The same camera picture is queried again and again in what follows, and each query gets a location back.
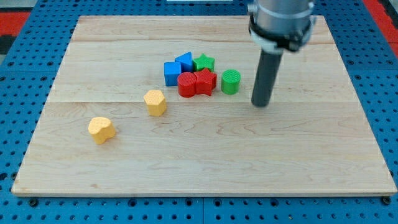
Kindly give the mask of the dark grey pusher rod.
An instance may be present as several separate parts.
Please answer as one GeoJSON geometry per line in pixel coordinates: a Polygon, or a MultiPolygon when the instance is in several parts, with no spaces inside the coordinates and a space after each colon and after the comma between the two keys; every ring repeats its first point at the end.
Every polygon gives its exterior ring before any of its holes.
{"type": "Polygon", "coordinates": [[[251,102],[257,107],[266,107],[272,96],[282,54],[271,54],[261,50],[251,102]]]}

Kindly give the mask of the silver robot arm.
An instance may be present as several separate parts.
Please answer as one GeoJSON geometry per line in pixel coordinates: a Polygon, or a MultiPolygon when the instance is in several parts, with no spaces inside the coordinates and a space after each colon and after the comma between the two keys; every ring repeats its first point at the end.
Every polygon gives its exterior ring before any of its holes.
{"type": "Polygon", "coordinates": [[[298,52],[309,40],[315,18],[312,0],[255,0],[248,4],[249,34],[261,48],[251,102],[266,107],[285,50],[298,52]]]}

